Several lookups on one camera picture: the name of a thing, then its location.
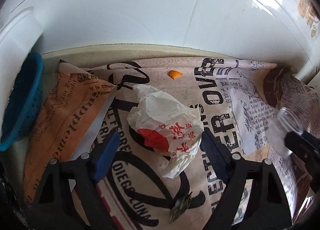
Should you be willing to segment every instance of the clear plastic bottle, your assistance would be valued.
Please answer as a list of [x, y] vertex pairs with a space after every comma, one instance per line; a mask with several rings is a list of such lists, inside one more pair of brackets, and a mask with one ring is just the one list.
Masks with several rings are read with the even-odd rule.
[[269, 129], [266, 131], [268, 142], [275, 152], [282, 156], [289, 156], [290, 151], [284, 145], [284, 139], [289, 132], [296, 132], [302, 135], [304, 129], [298, 118], [288, 108], [281, 108], [277, 116], [270, 119], [268, 123]]

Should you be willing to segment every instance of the white wall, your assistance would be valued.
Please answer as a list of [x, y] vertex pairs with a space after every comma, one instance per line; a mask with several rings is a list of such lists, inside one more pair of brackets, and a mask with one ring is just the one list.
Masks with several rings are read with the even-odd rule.
[[319, 66], [299, 0], [7, 0], [4, 24], [33, 6], [44, 26], [35, 49], [48, 53], [96, 44], [191, 47], [242, 59], [281, 62], [303, 79]]

